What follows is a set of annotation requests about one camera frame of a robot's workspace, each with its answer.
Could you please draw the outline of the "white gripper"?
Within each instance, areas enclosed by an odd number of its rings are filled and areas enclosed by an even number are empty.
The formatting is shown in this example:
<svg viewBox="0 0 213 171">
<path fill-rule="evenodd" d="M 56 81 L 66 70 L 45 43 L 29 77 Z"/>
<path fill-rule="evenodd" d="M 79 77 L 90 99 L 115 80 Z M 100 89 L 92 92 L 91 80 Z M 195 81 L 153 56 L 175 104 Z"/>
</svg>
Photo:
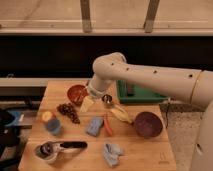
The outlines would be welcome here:
<svg viewBox="0 0 213 171">
<path fill-rule="evenodd" d="M 102 98 L 104 94 L 106 93 L 106 90 L 108 89 L 109 85 L 105 84 L 104 82 L 95 83 L 93 80 L 89 82 L 89 85 L 87 86 L 87 92 L 91 96 L 86 96 L 83 99 L 80 111 L 81 112 L 87 112 L 89 108 L 95 103 L 95 99 Z"/>
</svg>

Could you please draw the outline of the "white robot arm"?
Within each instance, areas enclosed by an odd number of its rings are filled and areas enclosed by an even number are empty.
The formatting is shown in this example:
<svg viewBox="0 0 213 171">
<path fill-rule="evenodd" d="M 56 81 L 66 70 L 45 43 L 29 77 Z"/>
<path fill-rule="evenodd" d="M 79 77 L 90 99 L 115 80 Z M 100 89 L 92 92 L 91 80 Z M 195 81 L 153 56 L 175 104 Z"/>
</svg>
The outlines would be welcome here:
<svg viewBox="0 0 213 171">
<path fill-rule="evenodd" d="M 113 81 L 124 80 L 203 109 L 190 171 L 213 171 L 213 71 L 132 65 L 119 52 L 96 58 L 92 68 L 87 86 L 92 98 L 102 98 Z"/>
</svg>

